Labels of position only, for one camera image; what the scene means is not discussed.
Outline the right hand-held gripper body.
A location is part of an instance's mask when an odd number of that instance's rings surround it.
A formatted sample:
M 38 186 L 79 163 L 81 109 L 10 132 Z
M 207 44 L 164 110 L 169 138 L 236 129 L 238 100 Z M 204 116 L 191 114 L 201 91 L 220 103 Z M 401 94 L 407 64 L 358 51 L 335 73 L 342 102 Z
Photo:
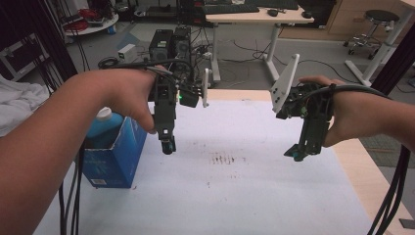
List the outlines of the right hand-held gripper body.
M 302 118 L 300 153 L 318 155 L 333 115 L 329 89 L 308 82 L 293 86 L 300 55 L 294 54 L 270 88 L 272 111 L 277 118 Z

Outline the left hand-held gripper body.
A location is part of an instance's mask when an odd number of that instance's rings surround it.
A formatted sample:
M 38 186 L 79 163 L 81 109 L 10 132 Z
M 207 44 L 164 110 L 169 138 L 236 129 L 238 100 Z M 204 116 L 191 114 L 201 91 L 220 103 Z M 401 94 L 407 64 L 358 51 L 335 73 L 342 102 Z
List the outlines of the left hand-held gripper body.
M 160 140 L 173 140 L 176 104 L 196 108 L 199 101 L 207 107 L 208 79 L 176 76 L 172 71 L 152 68 L 157 73 L 149 100 L 154 103 L 154 122 Z

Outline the blue cardboard box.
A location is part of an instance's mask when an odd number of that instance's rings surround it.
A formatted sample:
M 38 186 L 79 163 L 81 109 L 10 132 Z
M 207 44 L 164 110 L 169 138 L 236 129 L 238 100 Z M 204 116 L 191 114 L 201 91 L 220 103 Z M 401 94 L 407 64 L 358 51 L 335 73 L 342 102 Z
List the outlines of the blue cardboard box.
M 146 141 L 147 132 L 126 117 L 108 149 L 86 149 L 83 174 L 93 187 L 130 188 Z

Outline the blue bottle with white cap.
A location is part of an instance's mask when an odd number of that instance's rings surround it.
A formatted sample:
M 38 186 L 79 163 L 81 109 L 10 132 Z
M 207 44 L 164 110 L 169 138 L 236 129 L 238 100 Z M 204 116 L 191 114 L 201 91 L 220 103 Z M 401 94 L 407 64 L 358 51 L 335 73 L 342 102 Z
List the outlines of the blue bottle with white cap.
M 86 135 L 87 149 L 109 149 L 113 146 L 124 117 L 104 107 L 94 118 Z

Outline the person's right hand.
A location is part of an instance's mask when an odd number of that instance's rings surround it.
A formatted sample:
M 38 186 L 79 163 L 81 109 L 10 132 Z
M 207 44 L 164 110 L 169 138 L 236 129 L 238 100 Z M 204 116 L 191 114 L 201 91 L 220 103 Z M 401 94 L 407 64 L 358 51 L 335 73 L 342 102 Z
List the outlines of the person's right hand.
M 373 120 L 374 104 L 381 97 L 364 92 L 338 91 L 333 98 L 334 122 L 326 134 L 324 147 L 379 133 L 379 127 Z

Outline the person's left hand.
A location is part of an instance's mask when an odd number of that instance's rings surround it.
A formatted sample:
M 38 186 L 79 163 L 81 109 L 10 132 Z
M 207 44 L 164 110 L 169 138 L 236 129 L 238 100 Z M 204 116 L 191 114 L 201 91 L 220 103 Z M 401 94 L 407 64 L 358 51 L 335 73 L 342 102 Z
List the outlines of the person's left hand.
M 87 72 L 85 86 L 88 115 L 94 118 L 108 107 L 136 120 L 148 133 L 155 134 L 155 122 L 148 106 L 148 97 L 156 82 L 156 74 L 148 70 L 113 69 Z

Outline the black computer tower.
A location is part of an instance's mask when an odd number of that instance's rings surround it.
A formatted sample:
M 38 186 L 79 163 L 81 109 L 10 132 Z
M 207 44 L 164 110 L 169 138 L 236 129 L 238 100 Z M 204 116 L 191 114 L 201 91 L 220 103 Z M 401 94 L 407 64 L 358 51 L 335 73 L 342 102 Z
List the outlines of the black computer tower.
M 157 29 L 149 46 L 153 61 L 162 61 L 171 57 L 172 29 Z
M 191 63 L 190 48 L 191 28 L 186 25 L 178 26 L 172 36 L 172 56 L 174 59 Z

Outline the small white box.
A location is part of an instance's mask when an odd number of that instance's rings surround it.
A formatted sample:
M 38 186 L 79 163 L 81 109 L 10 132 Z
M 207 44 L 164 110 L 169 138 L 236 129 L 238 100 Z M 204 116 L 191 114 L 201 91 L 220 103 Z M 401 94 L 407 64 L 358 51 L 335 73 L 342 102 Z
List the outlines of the small white box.
M 117 51 L 118 57 L 126 62 L 132 63 L 136 59 L 136 46 L 134 44 L 127 44 Z

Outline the white foam mat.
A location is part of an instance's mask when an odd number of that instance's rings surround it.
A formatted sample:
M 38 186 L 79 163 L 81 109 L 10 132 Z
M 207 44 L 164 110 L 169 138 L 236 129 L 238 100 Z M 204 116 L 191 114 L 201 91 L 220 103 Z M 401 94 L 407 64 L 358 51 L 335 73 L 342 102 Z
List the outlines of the white foam mat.
M 251 100 L 176 112 L 176 152 L 148 136 L 131 188 L 82 183 L 80 235 L 366 235 L 371 220 L 332 150 L 286 156 L 300 118 Z

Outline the white metal stand leg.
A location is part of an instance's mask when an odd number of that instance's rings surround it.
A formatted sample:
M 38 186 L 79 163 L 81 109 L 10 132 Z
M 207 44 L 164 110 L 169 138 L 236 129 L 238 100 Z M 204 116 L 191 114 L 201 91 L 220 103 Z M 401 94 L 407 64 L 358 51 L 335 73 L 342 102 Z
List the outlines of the white metal stand leg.
M 371 60 L 368 68 L 365 71 L 360 71 L 352 61 L 345 61 L 346 66 L 350 69 L 350 71 L 354 74 L 358 81 L 365 86 L 372 85 L 370 78 L 375 73 L 375 70 L 381 64 L 383 59 L 391 51 L 396 39 L 398 38 L 406 24 L 409 22 L 409 20 L 415 13 L 415 0 L 398 1 L 399 4 L 404 8 L 403 13 L 399 16 L 400 20 L 394 25 L 394 29 L 390 31 L 390 35 L 387 37 L 387 39 L 382 42 L 381 48 L 379 49 L 376 56 Z

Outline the wooden cabinet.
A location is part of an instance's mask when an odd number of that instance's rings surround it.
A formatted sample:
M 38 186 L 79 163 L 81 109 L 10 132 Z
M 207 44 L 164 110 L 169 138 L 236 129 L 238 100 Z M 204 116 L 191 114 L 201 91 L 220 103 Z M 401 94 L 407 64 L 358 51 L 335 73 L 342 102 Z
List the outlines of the wooden cabinet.
M 367 10 L 387 10 L 401 18 L 403 33 L 415 22 L 415 0 L 338 0 L 323 29 L 286 26 L 283 38 L 310 40 L 346 40 L 366 31 L 370 24 L 364 19 Z

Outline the white round table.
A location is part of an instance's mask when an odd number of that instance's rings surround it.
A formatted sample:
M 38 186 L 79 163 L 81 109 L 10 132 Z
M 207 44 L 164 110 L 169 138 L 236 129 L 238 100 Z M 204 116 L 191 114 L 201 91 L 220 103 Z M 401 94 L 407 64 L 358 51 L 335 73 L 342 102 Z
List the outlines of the white round table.
M 118 22 L 118 14 L 114 14 L 110 20 L 102 21 L 101 25 L 92 25 L 86 20 L 79 20 L 74 23 L 69 23 L 64 26 L 64 33 L 66 36 L 78 36 L 95 33 L 98 31 L 106 31 L 108 34 L 115 34 L 115 24 Z

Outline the white-legged wooden desk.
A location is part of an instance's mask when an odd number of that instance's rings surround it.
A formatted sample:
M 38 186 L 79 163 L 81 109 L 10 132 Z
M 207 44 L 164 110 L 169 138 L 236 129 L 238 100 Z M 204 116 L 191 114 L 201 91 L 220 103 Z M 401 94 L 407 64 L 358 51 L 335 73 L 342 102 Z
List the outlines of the white-legged wooden desk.
M 220 81 L 221 75 L 218 64 L 218 40 L 233 40 L 243 36 L 253 38 L 264 38 L 270 40 L 268 51 L 260 59 L 264 61 L 271 77 L 274 80 L 279 78 L 279 72 L 275 68 L 272 58 L 279 38 L 282 24 L 308 24 L 313 22 L 313 18 L 304 18 L 301 13 L 303 8 L 297 10 L 287 10 L 279 13 L 276 17 L 271 17 L 267 9 L 262 8 L 256 13 L 221 14 L 206 15 L 206 20 L 213 23 L 212 57 L 210 59 L 212 79 Z

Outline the office stool on wheels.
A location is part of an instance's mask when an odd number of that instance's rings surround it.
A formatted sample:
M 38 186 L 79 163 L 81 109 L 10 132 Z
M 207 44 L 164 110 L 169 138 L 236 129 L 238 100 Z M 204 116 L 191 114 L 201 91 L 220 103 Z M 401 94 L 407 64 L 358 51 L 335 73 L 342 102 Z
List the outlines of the office stool on wheels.
M 371 23 L 368 31 L 362 34 L 356 34 L 347 39 L 343 46 L 347 47 L 352 42 L 351 47 L 347 51 L 349 55 L 353 55 L 356 48 L 371 48 L 372 52 L 369 54 L 368 59 L 372 60 L 382 45 L 381 40 L 374 36 L 375 31 L 380 25 L 385 28 L 385 32 L 392 31 L 394 25 L 400 20 L 400 17 L 386 10 L 368 10 L 364 14 L 364 19 Z

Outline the black keyboard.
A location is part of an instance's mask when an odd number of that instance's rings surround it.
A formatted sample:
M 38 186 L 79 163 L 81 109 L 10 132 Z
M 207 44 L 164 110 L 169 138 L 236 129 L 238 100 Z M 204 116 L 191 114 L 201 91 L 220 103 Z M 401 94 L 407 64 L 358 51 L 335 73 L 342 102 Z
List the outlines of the black keyboard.
M 206 15 L 257 13 L 259 8 L 252 4 L 207 5 L 202 7 Z

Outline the white cloth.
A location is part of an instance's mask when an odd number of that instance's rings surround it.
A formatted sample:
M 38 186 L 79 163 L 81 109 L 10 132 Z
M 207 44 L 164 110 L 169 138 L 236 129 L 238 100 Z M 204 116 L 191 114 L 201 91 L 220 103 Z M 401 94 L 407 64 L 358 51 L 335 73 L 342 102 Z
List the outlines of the white cloth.
M 20 125 L 48 98 L 45 85 L 15 82 L 0 75 L 0 137 Z

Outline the black equipment case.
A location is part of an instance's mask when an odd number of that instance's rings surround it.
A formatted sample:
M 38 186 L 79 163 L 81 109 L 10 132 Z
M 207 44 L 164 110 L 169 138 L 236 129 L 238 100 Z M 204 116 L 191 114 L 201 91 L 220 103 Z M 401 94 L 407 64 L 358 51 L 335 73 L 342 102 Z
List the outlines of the black equipment case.
M 0 75 L 18 81 L 49 58 L 34 33 L 20 40 L 0 36 Z

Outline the black metal frame post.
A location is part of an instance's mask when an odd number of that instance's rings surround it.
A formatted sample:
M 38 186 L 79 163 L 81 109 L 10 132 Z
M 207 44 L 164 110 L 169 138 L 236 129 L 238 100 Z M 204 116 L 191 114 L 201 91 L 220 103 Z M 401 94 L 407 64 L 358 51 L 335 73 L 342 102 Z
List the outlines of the black metal frame post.
M 389 95 L 415 63 L 415 23 L 401 40 L 371 87 Z

